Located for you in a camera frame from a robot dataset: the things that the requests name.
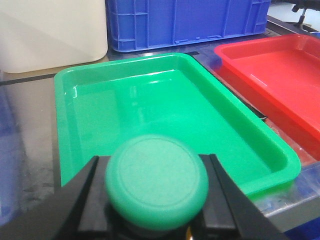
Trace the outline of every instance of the blue surface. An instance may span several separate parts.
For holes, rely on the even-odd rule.
[[[108,0],[112,48],[133,52],[261,34],[271,0]]]
[[[20,213],[21,137],[7,99],[0,88],[0,226]]]
[[[316,218],[285,233],[291,240],[320,240],[320,218]]]
[[[311,34],[320,39],[320,32],[319,31],[312,32]]]

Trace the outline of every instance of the gray floor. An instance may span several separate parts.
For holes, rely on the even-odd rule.
[[[291,9],[294,4],[287,2],[275,1],[271,3],[268,11],[268,15],[279,19],[283,22],[298,22],[299,18],[303,12],[300,9],[298,12],[293,12]],[[311,25],[310,27],[320,32],[320,11],[307,9],[305,13],[304,23]]]

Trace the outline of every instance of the table surface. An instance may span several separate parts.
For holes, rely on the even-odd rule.
[[[221,64],[220,58],[213,51],[216,46],[291,33],[302,32],[268,17],[264,34],[133,53],[119,53],[109,49],[104,58],[92,63],[170,52],[188,53],[227,85],[215,72],[215,68]],[[3,121],[0,122],[0,158],[4,163],[8,160],[12,163],[11,178],[14,180],[10,189],[10,204],[14,207],[4,211],[4,204],[0,204],[0,214],[6,215],[7,219],[27,212],[60,188],[54,75],[67,67],[70,66],[18,74],[1,73],[0,106],[8,116],[0,117],[0,121]],[[284,232],[320,217],[320,162],[308,155],[269,119],[265,123],[304,162],[300,175],[290,188],[253,200],[265,216]],[[0,164],[0,175],[6,176],[1,167]]]

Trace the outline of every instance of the white container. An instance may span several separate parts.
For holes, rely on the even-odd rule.
[[[0,69],[96,61],[108,49],[105,0],[0,0]]]

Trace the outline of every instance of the plastic tray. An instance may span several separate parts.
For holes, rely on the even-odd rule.
[[[108,0],[111,45],[132,52],[261,34],[270,2]]]
[[[215,52],[218,74],[320,161],[320,39],[292,34]]]
[[[55,97],[62,185],[93,155],[145,134],[217,154],[248,195],[300,172],[296,153],[186,54],[68,68],[55,76]]]

